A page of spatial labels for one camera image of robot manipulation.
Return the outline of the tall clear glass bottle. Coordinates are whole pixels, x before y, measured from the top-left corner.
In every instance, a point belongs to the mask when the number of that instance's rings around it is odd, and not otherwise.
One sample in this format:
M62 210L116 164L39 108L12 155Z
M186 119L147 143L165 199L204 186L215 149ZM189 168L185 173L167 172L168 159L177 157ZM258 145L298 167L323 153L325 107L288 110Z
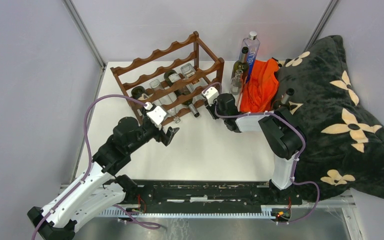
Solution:
M157 90L164 90L161 82L158 79L155 79L149 83L149 86L152 88L153 92L155 93ZM168 96L162 96L161 98L158 99L159 104L162 105L170 105L173 103L172 99ZM173 107L171 109L166 109L168 114L173 118L173 121L178 124L181 120L177 115L176 108Z

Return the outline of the dark wine bottle silver neck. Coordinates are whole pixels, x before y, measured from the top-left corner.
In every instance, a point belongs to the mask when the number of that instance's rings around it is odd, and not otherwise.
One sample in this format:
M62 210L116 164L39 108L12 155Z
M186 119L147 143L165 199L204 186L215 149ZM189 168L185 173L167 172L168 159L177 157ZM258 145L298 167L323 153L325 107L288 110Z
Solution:
M242 79L247 80L249 73L249 63L247 62L249 48L247 46L242 47L239 59L234 63L232 68L231 77L233 78L236 75L237 70L242 70Z

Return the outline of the small clear glass bottle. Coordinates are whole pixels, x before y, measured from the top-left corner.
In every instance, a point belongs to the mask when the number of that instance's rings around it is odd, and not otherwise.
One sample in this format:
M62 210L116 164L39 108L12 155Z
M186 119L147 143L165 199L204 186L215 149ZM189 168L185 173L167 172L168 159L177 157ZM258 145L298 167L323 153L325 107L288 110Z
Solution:
M229 93L233 95L236 101L240 99L240 94L243 88L243 71L238 69L235 71L233 77L231 78Z

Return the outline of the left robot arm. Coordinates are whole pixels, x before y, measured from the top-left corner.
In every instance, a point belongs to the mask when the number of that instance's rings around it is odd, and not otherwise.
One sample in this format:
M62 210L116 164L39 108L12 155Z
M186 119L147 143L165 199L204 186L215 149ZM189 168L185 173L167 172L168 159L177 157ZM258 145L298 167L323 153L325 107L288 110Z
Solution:
M131 154L154 139L168 146L178 127L164 130L150 118L142 124L134 117L124 117L112 135L91 157L86 170L58 197L43 207L32 207L27 216L34 234L44 240L72 240L91 219L113 205L133 203L137 184L127 175L117 173L131 161Z

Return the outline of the dark green wine bottle labelled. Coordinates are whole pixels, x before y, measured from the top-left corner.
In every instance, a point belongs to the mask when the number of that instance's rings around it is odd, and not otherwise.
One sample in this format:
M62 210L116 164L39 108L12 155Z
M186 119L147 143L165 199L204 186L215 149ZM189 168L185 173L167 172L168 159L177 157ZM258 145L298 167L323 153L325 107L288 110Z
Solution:
M150 96L147 94L143 86L136 86L131 90L131 95L134 99L139 101L149 102Z

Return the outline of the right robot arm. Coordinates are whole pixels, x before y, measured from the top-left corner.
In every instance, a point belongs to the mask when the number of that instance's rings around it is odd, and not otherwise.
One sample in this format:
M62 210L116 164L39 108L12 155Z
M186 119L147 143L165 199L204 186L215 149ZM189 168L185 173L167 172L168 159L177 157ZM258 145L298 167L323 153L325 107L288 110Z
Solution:
M204 105L213 119L222 119L227 129L234 133L262 132L275 155L274 172L269 189L269 199L282 204L289 198L288 187L294 180L295 167L306 147L306 137L289 107L279 106L273 111L240 113L235 98L230 93L220 94L210 87L202 91Z

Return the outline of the dark wine bottle brown label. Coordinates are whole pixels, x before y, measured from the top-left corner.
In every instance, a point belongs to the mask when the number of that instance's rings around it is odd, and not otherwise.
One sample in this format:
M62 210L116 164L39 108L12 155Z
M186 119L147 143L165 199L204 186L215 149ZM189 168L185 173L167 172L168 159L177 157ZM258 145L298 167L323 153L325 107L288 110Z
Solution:
M295 90L293 88L288 88L280 99L277 99L273 102L272 109L277 110L280 107L285 107L290 110L290 100L294 94Z

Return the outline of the blue square glass bottle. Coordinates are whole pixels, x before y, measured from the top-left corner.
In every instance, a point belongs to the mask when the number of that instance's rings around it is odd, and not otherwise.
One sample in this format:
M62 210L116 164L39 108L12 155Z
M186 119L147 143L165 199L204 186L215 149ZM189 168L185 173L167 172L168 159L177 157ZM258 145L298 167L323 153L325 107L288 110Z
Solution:
M257 53L259 50L259 46L260 46L260 41L258 40L257 35L258 34L256 31L250 31L248 34L248 37L244 38L241 44L242 47L248 48L246 62L248 63L249 68L248 68L248 75L245 81L246 83L248 83L249 80L251 79L252 70L253 70Z

